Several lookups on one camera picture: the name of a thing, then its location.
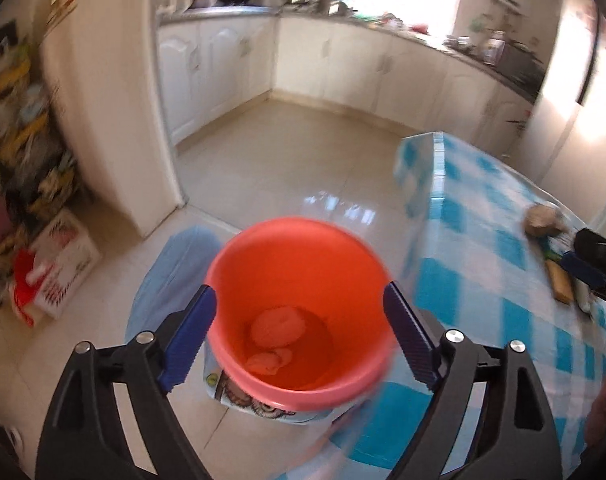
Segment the blue checked tablecloth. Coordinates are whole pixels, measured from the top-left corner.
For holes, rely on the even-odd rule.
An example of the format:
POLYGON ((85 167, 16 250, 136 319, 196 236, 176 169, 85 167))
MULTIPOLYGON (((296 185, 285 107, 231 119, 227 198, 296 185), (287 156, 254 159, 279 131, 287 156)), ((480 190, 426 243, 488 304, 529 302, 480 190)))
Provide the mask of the blue checked tablecloth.
MULTIPOLYGON (((585 419, 606 377, 606 304, 591 314, 553 299, 544 257, 526 238, 531 204, 554 200, 474 146, 442 132, 406 138, 394 177, 410 235, 403 293, 477 344, 526 345, 550 404, 563 479, 580 464, 585 419)), ((319 452, 275 479, 385 479, 432 398, 399 349, 388 376, 319 452)))

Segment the white red basket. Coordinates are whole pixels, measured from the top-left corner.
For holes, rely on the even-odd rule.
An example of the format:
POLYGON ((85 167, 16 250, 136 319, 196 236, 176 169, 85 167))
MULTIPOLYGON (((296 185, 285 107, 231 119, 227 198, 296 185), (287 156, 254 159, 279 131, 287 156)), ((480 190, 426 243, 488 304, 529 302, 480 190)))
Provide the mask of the white red basket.
POLYGON ((101 254, 86 226, 66 208, 13 261, 10 306, 27 327, 57 320, 101 254))

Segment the white refrigerator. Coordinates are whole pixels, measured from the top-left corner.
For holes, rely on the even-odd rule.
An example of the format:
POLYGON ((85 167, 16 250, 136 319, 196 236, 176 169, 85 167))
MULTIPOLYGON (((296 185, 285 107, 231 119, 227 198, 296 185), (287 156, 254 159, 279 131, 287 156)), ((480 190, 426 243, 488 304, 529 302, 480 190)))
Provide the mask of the white refrigerator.
POLYGON ((562 0, 556 42, 509 165, 587 223, 606 210, 606 17, 562 0))

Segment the brown potato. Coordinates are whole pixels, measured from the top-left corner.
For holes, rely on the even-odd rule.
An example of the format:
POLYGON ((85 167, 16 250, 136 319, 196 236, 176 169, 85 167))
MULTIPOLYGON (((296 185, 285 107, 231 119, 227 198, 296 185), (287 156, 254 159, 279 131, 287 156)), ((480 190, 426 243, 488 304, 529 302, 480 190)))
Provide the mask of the brown potato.
POLYGON ((528 207, 523 218, 524 232, 531 237, 556 237, 566 227, 562 211, 553 204, 534 204, 528 207))

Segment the cluttered yellow storage rack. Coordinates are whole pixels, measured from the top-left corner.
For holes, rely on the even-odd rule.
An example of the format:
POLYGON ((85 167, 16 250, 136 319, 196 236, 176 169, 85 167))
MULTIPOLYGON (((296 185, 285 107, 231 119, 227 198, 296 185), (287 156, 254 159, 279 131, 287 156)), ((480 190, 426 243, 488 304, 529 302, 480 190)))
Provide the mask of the cluttered yellow storage rack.
POLYGON ((79 186, 76 160, 33 77, 30 46, 16 21, 0 27, 0 306, 13 261, 79 186))

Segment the orange plastic bucket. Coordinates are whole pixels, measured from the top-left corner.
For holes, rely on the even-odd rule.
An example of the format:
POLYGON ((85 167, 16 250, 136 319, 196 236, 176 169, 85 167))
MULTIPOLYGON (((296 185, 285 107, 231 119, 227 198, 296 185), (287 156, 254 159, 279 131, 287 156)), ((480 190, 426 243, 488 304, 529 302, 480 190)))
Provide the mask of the orange plastic bucket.
POLYGON ((233 237, 207 271, 216 315, 207 334, 228 377, 288 412, 337 408, 368 392, 391 362, 383 311, 391 274, 357 236, 302 217, 233 237))

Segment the blue stool cushion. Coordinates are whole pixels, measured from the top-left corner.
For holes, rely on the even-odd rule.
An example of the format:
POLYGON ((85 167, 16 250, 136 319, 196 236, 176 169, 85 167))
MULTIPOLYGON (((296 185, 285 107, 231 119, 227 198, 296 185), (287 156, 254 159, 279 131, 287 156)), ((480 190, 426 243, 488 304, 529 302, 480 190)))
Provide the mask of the blue stool cushion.
POLYGON ((125 341, 155 332, 172 313, 184 310, 205 281, 222 243, 205 226, 190 226, 165 243, 132 302, 125 341))

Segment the cream kitchen cabinets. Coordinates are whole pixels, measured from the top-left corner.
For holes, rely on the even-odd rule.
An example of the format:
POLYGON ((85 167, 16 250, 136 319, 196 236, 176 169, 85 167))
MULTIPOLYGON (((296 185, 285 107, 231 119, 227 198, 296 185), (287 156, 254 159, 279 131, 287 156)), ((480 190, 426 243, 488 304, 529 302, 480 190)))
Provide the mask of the cream kitchen cabinets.
POLYGON ((411 32, 269 8, 213 8, 158 21, 170 140, 233 110, 282 99, 399 134, 442 130, 506 154, 535 102, 492 68, 411 32))

